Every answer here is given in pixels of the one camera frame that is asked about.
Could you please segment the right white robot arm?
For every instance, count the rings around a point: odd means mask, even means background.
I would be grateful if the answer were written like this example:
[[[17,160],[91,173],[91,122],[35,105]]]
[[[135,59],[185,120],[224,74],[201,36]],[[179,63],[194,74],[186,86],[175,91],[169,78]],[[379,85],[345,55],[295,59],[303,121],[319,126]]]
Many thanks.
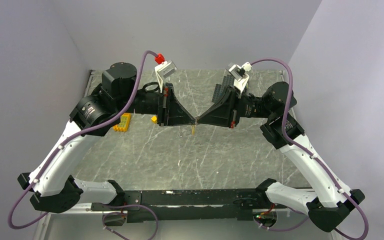
[[[297,167],[312,192],[292,188],[268,178],[255,189],[256,203],[262,208],[280,204],[301,212],[324,232],[331,232],[360,204],[365,195],[351,189],[317,155],[304,129],[285,112],[286,103],[297,101],[286,82],[276,82],[257,97],[241,94],[228,86],[220,99],[197,118],[198,124],[234,128],[241,118],[262,118],[265,139]]]

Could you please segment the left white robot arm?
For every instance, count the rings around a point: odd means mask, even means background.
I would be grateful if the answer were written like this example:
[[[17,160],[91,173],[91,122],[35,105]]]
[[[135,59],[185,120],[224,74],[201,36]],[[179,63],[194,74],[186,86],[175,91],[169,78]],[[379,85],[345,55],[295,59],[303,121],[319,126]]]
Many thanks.
[[[124,113],[151,115],[161,127],[195,124],[195,118],[177,100],[165,78],[177,70],[172,61],[154,69],[157,80],[136,89],[139,71],[126,62],[103,71],[101,83],[82,98],[48,157],[33,172],[22,173],[18,182],[32,192],[37,211],[63,213],[77,204],[100,203],[117,210],[127,203],[125,191],[114,180],[84,181],[72,176],[87,151],[121,121]]]

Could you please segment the yellow key tag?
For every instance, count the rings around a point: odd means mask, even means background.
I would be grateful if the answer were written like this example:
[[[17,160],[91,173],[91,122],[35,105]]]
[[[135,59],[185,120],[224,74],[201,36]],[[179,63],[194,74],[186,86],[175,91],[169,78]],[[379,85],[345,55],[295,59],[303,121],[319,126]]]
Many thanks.
[[[191,125],[191,134],[195,135],[195,133],[196,133],[196,125],[194,124],[194,125]]]

